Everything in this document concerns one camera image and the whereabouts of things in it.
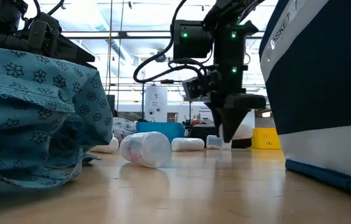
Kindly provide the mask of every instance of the ceiling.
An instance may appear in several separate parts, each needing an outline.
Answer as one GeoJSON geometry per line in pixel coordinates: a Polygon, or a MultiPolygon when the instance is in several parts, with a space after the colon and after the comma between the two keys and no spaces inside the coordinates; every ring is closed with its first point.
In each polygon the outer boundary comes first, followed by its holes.
{"type": "MultiPolygon", "coordinates": [[[[26,17],[34,17],[36,9],[33,0],[24,1],[29,5],[26,17]]],[[[262,2],[246,18],[246,21],[251,20],[260,31],[264,31],[277,1],[262,2]]],[[[39,0],[41,11],[48,12],[58,2],[59,0],[39,0]]],[[[65,0],[63,5],[65,9],[60,8],[53,16],[60,21],[64,32],[163,31],[164,35],[169,35],[171,19],[178,3],[179,0],[113,0],[113,2],[111,0],[65,0]]],[[[181,8],[177,19],[202,20],[214,4],[215,0],[188,0],[181,8]]],[[[111,45],[114,47],[117,45],[117,48],[120,48],[117,51],[120,52],[119,57],[113,47],[111,55],[108,55],[107,39],[72,41],[96,56],[96,62],[93,65],[100,71],[103,82],[107,82],[107,68],[110,61],[111,77],[116,79],[120,77],[121,83],[132,83],[132,74],[136,66],[158,50],[164,49],[169,43],[168,39],[112,40],[111,45]]],[[[250,63],[249,70],[243,77],[244,85],[264,86],[258,57],[260,41],[260,39],[246,41],[246,52],[250,56],[250,63]]],[[[166,53],[166,56],[172,57],[172,49],[166,53]]],[[[153,62],[144,69],[145,77],[150,77],[167,69],[167,63],[153,62]]],[[[194,76],[196,74],[193,72],[183,70],[165,78],[185,80],[194,76]]]]}

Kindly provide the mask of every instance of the clear plastic cup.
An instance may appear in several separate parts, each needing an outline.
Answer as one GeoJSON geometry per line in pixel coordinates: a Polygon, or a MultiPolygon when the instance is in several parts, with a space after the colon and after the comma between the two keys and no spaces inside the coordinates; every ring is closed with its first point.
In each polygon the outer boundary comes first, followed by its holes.
{"type": "Polygon", "coordinates": [[[129,162],[157,168],[171,158],[168,138],[159,132],[137,133],[126,136],[120,144],[120,153],[129,162]]]}

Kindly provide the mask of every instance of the wooden floor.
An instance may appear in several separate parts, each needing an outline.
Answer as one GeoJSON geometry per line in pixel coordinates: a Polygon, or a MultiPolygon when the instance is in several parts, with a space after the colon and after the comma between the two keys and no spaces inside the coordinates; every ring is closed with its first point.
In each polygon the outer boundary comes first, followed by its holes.
{"type": "Polygon", "coordinates": [[[0,224],[351,223],[351,195],[285,171],[280,151],[177,152],[162,169],[101,158],[59,189],[0,197],[0,224]]]}

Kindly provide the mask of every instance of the yellow box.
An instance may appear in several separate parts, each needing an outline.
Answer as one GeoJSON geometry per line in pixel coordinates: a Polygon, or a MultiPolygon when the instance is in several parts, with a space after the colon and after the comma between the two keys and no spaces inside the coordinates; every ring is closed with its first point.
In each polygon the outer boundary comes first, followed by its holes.
{"type": "Polygon", "coordinates": [[[254,149],[281,149],[278,134],[275,128],[255,128],[253,130],[252,148],[254,149]]]}

